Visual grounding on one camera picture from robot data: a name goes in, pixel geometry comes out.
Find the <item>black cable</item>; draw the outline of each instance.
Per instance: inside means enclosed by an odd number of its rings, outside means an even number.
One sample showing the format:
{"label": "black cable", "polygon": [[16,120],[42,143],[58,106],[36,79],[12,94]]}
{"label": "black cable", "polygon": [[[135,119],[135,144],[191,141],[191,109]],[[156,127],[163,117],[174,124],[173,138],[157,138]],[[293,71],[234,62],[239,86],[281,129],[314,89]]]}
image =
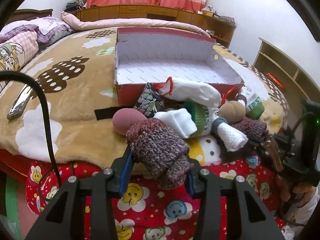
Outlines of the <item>black cable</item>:
{"label": "black cable", "polygon": [[297,227],[305,227],[305,224],[299,224],[296,222],[292,222],[290,220],[288,220],[287,218],[284,217],[283,212],[282,212],[282,207],[280,207],[280,215],[281,215],[281,219],[284,220],[285,222],[287,222],[288,224],[291,224],[293,226],[297,226]]}
{"label": "black cable", "polygon": [[45,98],[45,94],[44,94],[42,88],[40,87],[38,82],[36,82],[32,77],[30,77],[26,74],[20,73],[20,72],[15,72],[15,71],[1,71],[0,72],[0,81],[21,82],[21,83],[27,84],[28,86],[33,88],[33,90],[36,92],[36,94],[40,100],[40,104],[41,104],[41,108],[42,108],[43,121],[44,121],[44,131],[45,131],[45,137],[46,137],[46,141],[47,141],[48,153],[49,153],[52,169],[54,170],[54,172],[56,174],[59,187],[61,187],[61,185],[62,185],[61,178],[60,178],[59,170],[58,170],[57,163],[56,163],[56,160],[54,158],[54,153],[53,153],[49,109],[48,109],[47,99]]}
{"label": "black cable", "polygon": [[297,122],[295,123],[295,125],[294,125],[294,127],[293,127],[293,129],[292,129],[292,132],[291,132],[291,134],[290,134],[290,136],[289,136],[289,138],[288,138],[288,143],[287,143],[287,146],[288,146],[288,148],[287,148],[287,150],[286,150],[286,152],[285,152],[285,154],[287,155],[287,153],[289,152],[289,150],[291,149],[291,142],[292,142],[292,139],[293,139],[293,137],[294,137],[294,133],[296,132],[296,129],[298,128],[298,126],[300,125],[300,123],[305,119],[305,117],[306,116],[308,116],[308,115],[314,115],[314,116],[316,116],[314,113],[312,113],[312,112],[306,112],[303,116],[301,116],[298,120],[297,120]]}

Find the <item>pink quilt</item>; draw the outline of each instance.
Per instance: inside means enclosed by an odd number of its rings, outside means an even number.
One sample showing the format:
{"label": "pink quilt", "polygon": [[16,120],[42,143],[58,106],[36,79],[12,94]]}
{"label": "pink quilt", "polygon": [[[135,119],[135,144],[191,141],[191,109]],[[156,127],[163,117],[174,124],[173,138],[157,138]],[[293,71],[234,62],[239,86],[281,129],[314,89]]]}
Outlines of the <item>pink quilt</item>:
{"label": "pink quilt", "polygon": [[95,22],[82,22],[77,17],[70,13],[62,12],[61,20],[67,23],[72,29],[76,31],[89,31],[94,29],[110,28],[110,27],[168,27],[182,29],[193,33],[199,33],[210,38],[210,35],[203,29],[180,22],[169,22],[164,20],[153,20],[145,18],[134,19],[106,19]]}

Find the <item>knitted glove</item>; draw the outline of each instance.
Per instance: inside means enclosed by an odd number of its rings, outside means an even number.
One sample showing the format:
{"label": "knitted glove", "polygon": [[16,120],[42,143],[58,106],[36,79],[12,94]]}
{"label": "knitted glove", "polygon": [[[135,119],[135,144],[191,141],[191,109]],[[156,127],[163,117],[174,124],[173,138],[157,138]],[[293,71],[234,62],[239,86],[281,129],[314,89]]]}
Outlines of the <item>knitted glove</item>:
{"label": "knitted glove", "polygon": [[243,132],[249,139],[258,141],[263,140],[269,133],[265,122],[259,122],[258,120],[252,120],[247,117],[244,117],[240,122],[231,126]]}
{"label": "knitted glove", "polygon": [[159,186],[172,189],[182,186],[193,164],[187,160],[189,145],[172,128],[157,118],[134,124],[126,133],[133,160],[142,162]]}

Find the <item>orange object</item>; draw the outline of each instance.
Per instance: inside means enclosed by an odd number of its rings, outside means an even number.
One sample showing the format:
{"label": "orange object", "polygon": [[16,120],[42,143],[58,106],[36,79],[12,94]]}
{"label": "orange object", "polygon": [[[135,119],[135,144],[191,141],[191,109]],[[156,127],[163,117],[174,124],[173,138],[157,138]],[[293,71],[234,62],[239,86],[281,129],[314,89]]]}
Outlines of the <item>orange object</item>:
{"label": "orange object", "polygon": [[272,74],[269,72],[267,73],[267,76],[282,90],[286,90],[285,86],[281,84],[279,80],[277,80]]}

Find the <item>white sock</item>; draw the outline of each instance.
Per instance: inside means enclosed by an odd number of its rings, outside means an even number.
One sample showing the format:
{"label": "white sock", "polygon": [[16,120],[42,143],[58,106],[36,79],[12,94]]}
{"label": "white sock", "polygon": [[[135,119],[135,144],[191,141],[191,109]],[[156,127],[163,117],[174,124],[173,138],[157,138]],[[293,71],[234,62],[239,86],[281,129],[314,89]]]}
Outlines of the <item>white sock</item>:
{"label": "white sock", "polygon": [[160,119],[171,127],[182,139],[187,139],[197,131],[197,126],[191,119],[191,114],[185,108],[168,112],[157,112],[153,118]]}
{"label": "white sock", "polygon": [[172,100],[192,100],[207,107],[217,108],[221,104],[220,92],[204,82],[169,77],[158,93]]}

